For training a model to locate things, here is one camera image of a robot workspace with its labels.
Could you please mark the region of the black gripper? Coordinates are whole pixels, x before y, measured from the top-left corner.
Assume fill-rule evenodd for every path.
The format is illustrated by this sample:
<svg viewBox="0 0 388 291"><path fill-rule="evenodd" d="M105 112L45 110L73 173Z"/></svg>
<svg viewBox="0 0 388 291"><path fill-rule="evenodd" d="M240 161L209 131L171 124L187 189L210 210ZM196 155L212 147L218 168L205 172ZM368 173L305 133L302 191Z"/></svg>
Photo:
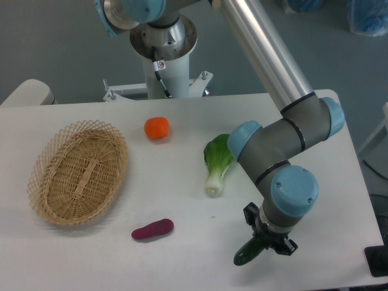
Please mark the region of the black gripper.
<svg viewBox="0 0 388 291"><path fill-rule="evenodd" d="M297 244L287 238L292 231L291 227L281 227L271 222L253 202L243 208L243 213L246 223L263 236L278 255L292 255L297 250Z"/></svg>

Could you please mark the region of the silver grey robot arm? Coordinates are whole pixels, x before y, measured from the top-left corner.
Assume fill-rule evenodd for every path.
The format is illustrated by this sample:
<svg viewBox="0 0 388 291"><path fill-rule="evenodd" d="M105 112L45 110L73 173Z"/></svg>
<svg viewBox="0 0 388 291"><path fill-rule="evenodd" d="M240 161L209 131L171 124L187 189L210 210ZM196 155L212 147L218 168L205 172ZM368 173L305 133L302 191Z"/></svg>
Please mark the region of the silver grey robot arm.
<svg viewBox="0 0 388 291"><path fill-rule="evenodd" d="M197 42L193 23L180 14L190 1L95 1L109 36L129 32L141 57L149 99L186 98L199 92L189 81L189 54ZM234 31L282 118L263 127L239 125L228 137L234 159L264 200L244 208L252 238L234 257L238 266L264 249L291 255L297 245L288 235L310 211L319 193L315 176L290 158L338 133L341 106L319 98L300 71L259 1L212 1Z"/></svg>

